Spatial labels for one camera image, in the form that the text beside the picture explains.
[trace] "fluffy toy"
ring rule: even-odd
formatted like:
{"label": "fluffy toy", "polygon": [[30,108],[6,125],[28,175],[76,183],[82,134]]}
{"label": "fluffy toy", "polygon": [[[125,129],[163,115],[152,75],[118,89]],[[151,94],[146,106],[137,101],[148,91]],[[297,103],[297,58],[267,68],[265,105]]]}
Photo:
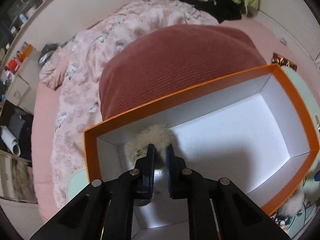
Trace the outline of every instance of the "fluffy toy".
{"label": "fluffy toy", "polygon": [[147,155],[148,144],[156,147],[159,155],[156,155],[155,163],[165,164],[165,149],[175,141],[175,134],[168,128],[160,125],[152,125],[139,132],[125,145],[125,152],[132,164],[136,160]]}
{"label": "fluffy toy", "polygon": [[282,217],[295,216],[302,209],[304,199],[302,189],[298,189],[279,209],[278,215]]}

